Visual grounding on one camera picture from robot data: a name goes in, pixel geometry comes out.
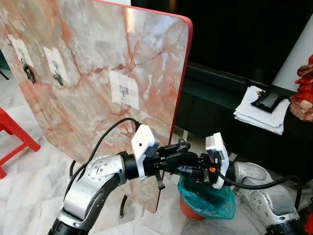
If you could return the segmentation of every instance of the green plastic bag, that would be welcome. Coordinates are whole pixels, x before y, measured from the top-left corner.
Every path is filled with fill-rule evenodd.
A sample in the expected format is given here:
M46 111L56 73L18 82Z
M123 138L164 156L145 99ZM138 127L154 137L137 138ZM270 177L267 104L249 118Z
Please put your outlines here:
M187 177L180 177L177 187L183 202L202 217L234 218L236 203L230 187L215 189L212 186L196 184L195 179Z

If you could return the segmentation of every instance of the cable connector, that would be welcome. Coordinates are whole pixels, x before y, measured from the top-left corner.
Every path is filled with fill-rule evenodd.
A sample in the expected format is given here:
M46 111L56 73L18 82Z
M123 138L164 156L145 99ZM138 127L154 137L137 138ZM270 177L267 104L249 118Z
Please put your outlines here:
M161 191L162 189L165 189L165 184L163 183L163 180L162 180L162 177L160 176L159 171L156 172L156 181L157 181L158 190Z
M139 126L141 125L142 123L140 123L139 121L136 121L135 122L135 132L138 130Z

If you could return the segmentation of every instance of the white paper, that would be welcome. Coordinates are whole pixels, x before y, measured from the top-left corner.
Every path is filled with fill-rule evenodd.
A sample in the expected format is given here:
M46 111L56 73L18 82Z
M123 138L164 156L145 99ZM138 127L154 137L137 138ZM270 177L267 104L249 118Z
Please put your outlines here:
M112 3L118 3L123 5L131 5L131 0L106 0L105 2L112 2Z
M67 71L65 69L65 66L63 64L63 61L62 61L62 58L58 49L54 47L52 49L43 47L43 49L44 49L45 56L47 58L51 73L53 75L55 73L58 73L61 76L63 81L70 84L70 80L67 76Z
M281 135L284 131L284 118L290 102L284 99L272 113L268 113L251 105L252 102L258 99L257 91L261 90L255 86L247 88L241 104L234 112L235 118Z
M272 113L261 110L251 105L252 102L258 99L257 91L261 90L262 89L255 86L249 87L241 104L236 108L236 111L267 125L277 127L284 122L285 114L290 102L287 99L283 99Z
M284 125L281 124L277 127L272 127L270 125L267 125L261 121L258 121L258 120L255 120L251 117L247 117L245 115L242 115L242 114L239 114L237 112L234 113L236 116L235 116L235 119L239 120L239 121L242 121L242 122L245 122L245 123L248 123L248 124L251 124L251 125L254 125L254 126L257 126L257 127L260 127L262 129L265 129L265 130L268 130L268 131L271 131L271 132L274 132L278 135L282 135L283 134L283 131L284 131Z
M112 102L128 104L139 110L139 94L136 81L128 76L109 70Z
M8 35L9 40L11 41L13 48L16 52L16 55L18 56L18 59L24 59L27 65L34 67L34 64L32 60L30 59L30 56L28 54L27 48L25 46L25 43L21 39L15 39L13 35Z

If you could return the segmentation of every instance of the white tile floor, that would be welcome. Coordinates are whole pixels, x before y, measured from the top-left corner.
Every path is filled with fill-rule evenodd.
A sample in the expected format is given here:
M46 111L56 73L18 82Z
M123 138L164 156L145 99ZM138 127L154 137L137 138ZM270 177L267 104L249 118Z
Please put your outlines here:
M0 107L2 107L41 146L38 152L25 149L3 169L7 176L0 180L0 235L45 235L50 229L63 201L69 182L68 169L72 162L43 136L16 80L10 71L3 71L10 80L0 76ZM183 135L179 128L172 142ZM188 136L191 151L205 152L204 139ZM0 157L20 143L15 136L0 132ZM117 188L108 197L101 214L91 230L91 235L261 235L264 227L250 207L235 195L237 210L233 220L210 220L201 222L186 219L179 207L176 184L179 177L165 174L166 188L161 192L155 214L144 210L132 200L127 200L125 216L118 217L123 194ZM294 190L288 188L292 196ZM301 205L309 203L312 189L304 190Z

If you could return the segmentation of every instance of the orange pot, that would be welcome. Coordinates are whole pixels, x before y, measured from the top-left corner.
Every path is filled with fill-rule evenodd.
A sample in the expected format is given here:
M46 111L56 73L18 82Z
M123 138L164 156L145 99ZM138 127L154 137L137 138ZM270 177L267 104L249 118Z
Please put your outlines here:
M198 215L197 213L194 213L192 209L190 209L189 206L187 206L183 200L180 198L179 200L181 211L187 216L189 219L193 220L202 220L204 217L201 215Z

